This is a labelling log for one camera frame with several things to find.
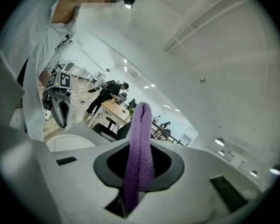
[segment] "person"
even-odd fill
[[[105,72],[98,72],[99,77],[98,77],[97,83],[100,84],[102,82],[102,80],[106,78],[106,76],[108,75],[109,72],[110,72],[109,69],[106,69]]]
[[[23,0],[0,33],[0,70],[25,91],[10,126],[43,140],[44,109],[37,78],[46,86],[51,71],[76,32],[81,2],[102,8],[116,0]]]
[[[159,121],[159,118],[160,118],[160,117],[161,117],[160,115],[154,117],[154,118],[153,118],[153,122],[154,122],[154,123],[157,123],[157,122]]]
[[[160,127],[161,127],[162,129],[167,129],[167,128],[169,128],[170,124],[171,124],[170,121],[168,121],[168,122],[166,122],[166,123],[164,123],[164,124],[161,124]]]
[[[94,115],[98,112],[99,108],[101,107],[102,103],[110,100],[110,99],[115,99],[115,102],[118,102],[119,99],[117,96],[119,95],[120,90],[127,90],[129,88],[128,83],[113,83],[106,88],[104,88],[100,93],[99,96],[90,104],[89,108],[85,111],[86,114],[89,115]]]

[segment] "white shirt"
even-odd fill
[[[101,77],[105,78],[107,75],[108,75],[108,72],[107,72],[107,71],[105,71],[105,72],[100,72],[100,73],[99,73],[99,78],[101,78]]]
[[[37,89],[42,71],[51,71],[76,32],[77,7],[69,24],[51,24],[59,0],[23,0],[0,33],[0,66],[17,79],[27,61],[23,81],[23,114],[31,139],[43,140],[44,109]],[[59,46],[66,34],[68,39]]]

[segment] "black chair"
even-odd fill
[[[108,125],[108,129],[111,129],[112,125],[116,125],[116,122],[113,119],[106,117],[106,120],[110,121],[110,123]]]
[[[95,78],[92,78],[92,81],[90,81],[90,83],[95,84],[98,80],[96,80]]]
[[[118,97],[120,98],[119,104],[121,105],[123,102],[126,101],[126,97],[123,96],[123,94],[119,94]]]
[[[131,127],[131,122],[123,126],[117,131],[117,134],[108,129],[107,127],[103,126],[102,124],[98,123],[94,126],[93,131],[97,132],[101,136],[103,136],[105,139],[115,142],[117,140],[123,140],[126,138],[127,133],[129,132]]]

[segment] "black clothing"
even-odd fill
[[[95,109],[95,112],[98,112],[98,109],[101,107],[102,103],[105,102],[104,100],[102,100],[100,97],[97,97],[89,106],[89,108],[86,110],[89,114],[92,113],[92,111],[94,110],[95,107],[97,107]]]
[[[113,99],[111,94],[113,94],[115,96],[118,96],[119,92],[120,92],[120,88],[121,88],[121,84],[113,83],[110,86],[107,86],[105,89],[103,89],[100,92],[99,97],[101,97],[101,99],[104,100],[104,101],[109,100],[109,99]]]
[[[102,103],[109,100],[113,99],[111,94],[118,96],[120,92],[121,84],[119,83],[113,83],[109,86],[107,86],[105,89],[103,89],[99,96],[90,104],[89,108],[87,109],[88,113],[92,113],[95,107],[95,112],[98,112],[98,109],[101,107]]]

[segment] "black rectangular slot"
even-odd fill
[[[59,166],[76,161],[77,159],[75,157],[68,157],[64,159],[58,159],[56,162],[58,163]]]
[[[231,212],[237,211],[248,203],[224,176],[212,178],[210,182]]]

